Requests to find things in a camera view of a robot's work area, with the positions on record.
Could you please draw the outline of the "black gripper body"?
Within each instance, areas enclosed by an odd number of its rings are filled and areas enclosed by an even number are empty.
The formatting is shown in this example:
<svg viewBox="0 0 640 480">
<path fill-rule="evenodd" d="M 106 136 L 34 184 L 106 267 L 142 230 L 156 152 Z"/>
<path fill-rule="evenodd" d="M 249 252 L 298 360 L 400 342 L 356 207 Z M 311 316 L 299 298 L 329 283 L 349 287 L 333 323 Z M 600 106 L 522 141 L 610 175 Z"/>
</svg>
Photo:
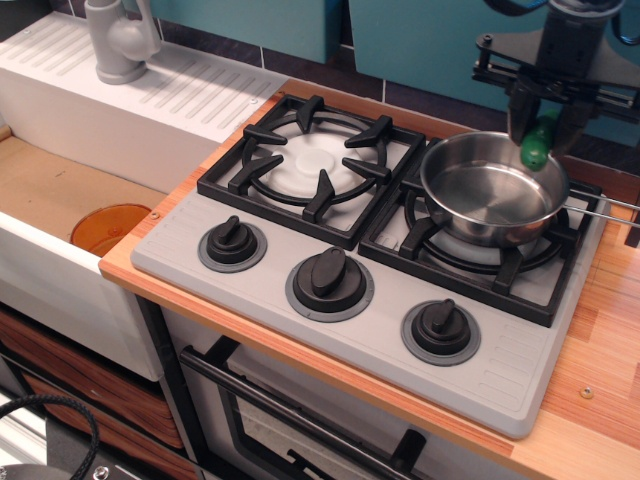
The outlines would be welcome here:
<svg viewBox="0 0 640 480">
<path fill-rule="evenodd" d="M 509 97 L 518 80 L 543 101 L 593 105 L 591 117 L 639 118 L 639 66 L 619 55 L 602 33 L 584 27 L 544 27 L 526 33 L 485 33 L 472 78 Z"/>
</svg>

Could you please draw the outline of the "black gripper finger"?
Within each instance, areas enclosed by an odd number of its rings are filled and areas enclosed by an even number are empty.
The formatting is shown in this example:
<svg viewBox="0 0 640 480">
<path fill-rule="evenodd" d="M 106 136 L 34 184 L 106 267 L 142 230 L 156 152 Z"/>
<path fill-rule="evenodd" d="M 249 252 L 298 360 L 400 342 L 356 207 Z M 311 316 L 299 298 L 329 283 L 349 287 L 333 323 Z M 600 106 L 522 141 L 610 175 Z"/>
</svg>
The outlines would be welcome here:
<svg viewBox="0 0 640 480">
<path fill-rule="evenodd" d="M 518 79 L 509 90 L 508 133 L 515 144 L 521 144 L 533 128 L 540 107 L 540 98 Z"/>
<path fill-rule="evenodd" d="M 571 150 L 586 128 L 592 109 L 591 103 L 582 100 L 576 100 L 561 108 L 552 146 L 554 154 L 566 154 Z"/>
</svg>

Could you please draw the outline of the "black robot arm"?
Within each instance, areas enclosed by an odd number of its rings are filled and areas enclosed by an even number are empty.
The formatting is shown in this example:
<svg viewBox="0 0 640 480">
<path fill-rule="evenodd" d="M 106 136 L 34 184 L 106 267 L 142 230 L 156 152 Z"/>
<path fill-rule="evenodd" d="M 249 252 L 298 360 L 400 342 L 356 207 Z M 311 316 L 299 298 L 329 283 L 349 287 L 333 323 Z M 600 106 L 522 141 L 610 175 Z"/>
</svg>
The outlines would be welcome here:
<svg viewBox="0 0 640 480">
<path fill-rule="evenodd" d="M 639 67 L 609 44 L 611 30 L 623 44 L 636 37 L 621 33 L 620 1 L 491 1 L 489 7 L 518 17 L 547 10 L 541 29 L 525 33 L 485 33 L 476 40 L 477 81 L 504 89 L 509 98 L 507 131 L 520 145 L 534 129 L 543 101 L 560 105 L 550 149 L 567 152 L 588 122 L 601 115 L 639 120 Z"/>
</svg>

